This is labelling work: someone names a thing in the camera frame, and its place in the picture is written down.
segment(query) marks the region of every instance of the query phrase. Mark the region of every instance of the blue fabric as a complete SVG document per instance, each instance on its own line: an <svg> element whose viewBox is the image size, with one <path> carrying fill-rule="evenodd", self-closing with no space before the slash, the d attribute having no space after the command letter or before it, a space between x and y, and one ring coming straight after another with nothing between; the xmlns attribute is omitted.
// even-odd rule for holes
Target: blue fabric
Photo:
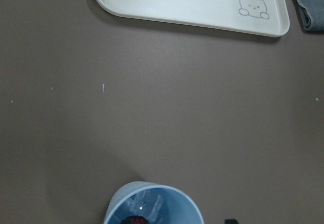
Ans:
<svg viewBox="0 0 324 224"><path fill-rule="evenodd" d="M324 31L324 0L297 0L307 31Z"/></svg>

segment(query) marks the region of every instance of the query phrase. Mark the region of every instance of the cup rim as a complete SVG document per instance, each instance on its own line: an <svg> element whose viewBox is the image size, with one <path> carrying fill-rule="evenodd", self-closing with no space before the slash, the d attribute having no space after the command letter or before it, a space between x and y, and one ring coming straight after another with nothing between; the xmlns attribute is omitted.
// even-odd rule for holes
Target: cup rim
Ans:
<svg viewBox="0 0 324 224"><path fill-rule="evenodd" d="M187 201L189 201L191 203L191 205L194 207L194 209L196 210L196 213L199 216L200 222L201 224L204 224L204 220L203 220L203 216L201 215L201 212L199 211L197 205L194 203L194 201L188 196L186 195L184 192L182 192L181 190L178 190L174 187L171 186L166 186L166 185L151 185L151 186L144 186L144 187L140 187L139 189L129 193L128 195L126 195L125 197L123 197L120 201L118 201L118 203L111 209L110 213L108 216L105 217L104 223L103 224L108 224L109 220L111 219L112 215L115 213L115 211L130 197L132 197L133 195L144 191L144 190L150 190L150 189L168 189L168 190L172 190L175 192L178 192L179 194L181 194L183 197L185 197L187 199Z"/></svg>

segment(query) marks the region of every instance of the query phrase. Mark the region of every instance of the white tray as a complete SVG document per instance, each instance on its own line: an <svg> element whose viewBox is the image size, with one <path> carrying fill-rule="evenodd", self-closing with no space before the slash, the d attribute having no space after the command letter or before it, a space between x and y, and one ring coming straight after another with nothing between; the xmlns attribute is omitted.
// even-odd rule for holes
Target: white tray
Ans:
<svg viewBox="0 0 324 224"><path fill-rule="evenodd" d="M278 37L289 29L285 0L97 0L121 17Z"/></svg>

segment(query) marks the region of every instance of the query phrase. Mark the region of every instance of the plastic cup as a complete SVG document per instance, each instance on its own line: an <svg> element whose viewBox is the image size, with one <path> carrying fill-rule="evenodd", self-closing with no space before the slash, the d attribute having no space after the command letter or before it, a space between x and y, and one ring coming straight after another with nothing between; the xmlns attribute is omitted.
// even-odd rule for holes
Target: plastic cup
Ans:
<svg viewBox="0 0 324 224"><path fill-rule="evenodd" d="M147 190L156 191L164 199L161 208L164 219L157 220L158 224L204 224L198 207L185 193L170 186L140 181L124 185L113 195L103 224L119 224L122 219L131 215L128 207L132 198Z"/></svg>

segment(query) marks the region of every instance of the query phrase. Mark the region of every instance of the rabbit drawing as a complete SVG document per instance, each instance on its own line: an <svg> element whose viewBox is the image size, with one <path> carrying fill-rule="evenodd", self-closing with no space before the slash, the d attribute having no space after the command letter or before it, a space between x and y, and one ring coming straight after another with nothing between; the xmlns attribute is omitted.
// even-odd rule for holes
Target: rabbit drawing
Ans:
<svg viewBox="0 0 324 224"><path fill-rule="evenodd" d="M238 12L241 15L269 19L264 0L239 0L239 3L241 8Z"/></svg>

